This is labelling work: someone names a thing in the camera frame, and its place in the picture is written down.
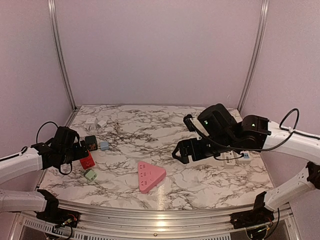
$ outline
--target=green cube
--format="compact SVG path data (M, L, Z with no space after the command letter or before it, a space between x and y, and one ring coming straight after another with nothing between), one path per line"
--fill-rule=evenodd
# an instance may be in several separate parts
M97 174L91 169L88 169L87 171L85 171L83 175L89 182L92 182L97 177Z

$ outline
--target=marble table surface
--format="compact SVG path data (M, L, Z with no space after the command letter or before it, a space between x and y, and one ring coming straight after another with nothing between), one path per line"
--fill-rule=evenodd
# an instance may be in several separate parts
M92 151L97 178L88 183L79 161L63 176L50 168L40 185L58 199L126 209L191 210L252 204L257 194L273 187L259 153L252 152L250 165L234 169L205 159L182 164L172 158L179 140L194 138L183 123L187 114L197 116L203 107L153 105L84 105L71 128L80 137L96 135L110 149ZM239 122L239 112L230 113ZM87 118L105 120L107 126L87 130ZM165 168L167 175L149 193L138 184L138 162Z

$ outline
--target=white wall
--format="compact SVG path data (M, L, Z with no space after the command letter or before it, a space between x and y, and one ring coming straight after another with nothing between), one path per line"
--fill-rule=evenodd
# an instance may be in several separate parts
M71 114L49 18L48 1L0 0L0 157L36 142L46 121L64 125ZM43 129L46 141L55 128ZM34 190L39 173L0 188ZM7 239L13 214L0 213L0 239Z
M300 109L298 129L320 134L320 1L271 0L262 50L242 115L256 114L280 122ZM263 159L278 186L306 161L278 153ZM320 191L290 204L303 240L320 236Z
M236 107L262 1L56 1L75 101Z

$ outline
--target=metal rail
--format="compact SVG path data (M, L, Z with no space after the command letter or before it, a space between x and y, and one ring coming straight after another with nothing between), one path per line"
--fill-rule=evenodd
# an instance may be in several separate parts
M54 45L55 45L55 50L57 53L59 67L60 67L60 71L63 79L63 85L66 91L66 95L67 95L71 110L75 111L77 109L77 105L71 90L71 85L70 85L67 68L64 60L64 55L61 47L55 0L48 0L48 7L49 7L50 20L51 20L51 26L53 31Z
M242 110L244 108L244 105L245 105L245 102L246 102L246 99L247 99L247 96L249 93L249 89L250 89L250 86L251 86L253 78L254 78L259 53L261 51L262 43L263 43L264 36L265 36L268 10L269 10L269 0L262 0L260 19L259 19L258 31L256 34L256 39L255 39L254 50L253 50L249 70L246 75L246 79L245 79L244 86L242 89L241 97L239 99L239 103L237 106L237 109L240 114L242 113Z
M79 223L72 239L184 239L205 240L229 236L243 229L234 229L230 214L252 209L253 205L203 210L158 211L94 206L60 200L59 207L80 212ZM298 240L296 224L289 204L280 209L280 219L285 220L291 240ZM13 231L21 235L21 225L52 234L53 224L36 219L34 212L23 212L20 224ZM68 236L69 228L59 228L56 236Z

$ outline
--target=small block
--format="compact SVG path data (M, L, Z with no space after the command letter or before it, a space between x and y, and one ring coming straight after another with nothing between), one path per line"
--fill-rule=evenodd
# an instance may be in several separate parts
M89 182L92 182L97 177L97 174L91 169L85 171L83 175Z
M80 159L81 166L83 167L84 170L89 169L89 168L93 167L94 165L96 165L95 161L93 160L93 158L91 156L91 153L90 152L88 152L88 153L89 153L89 156Z
M98 149L98 142L95 135L86 136L84 138L84 141L85 141L86 148L89 151L95 151Z
M97 126L97 118L95 116L91 116L86 119L84 125L87 130L96 130Z
M107 141L102 141L100 143L100 148L102 151L108 150L109 149L109 143Z
M97 124L101 129L103 129L105 126L107 126L107 122L105 120L101 120Z

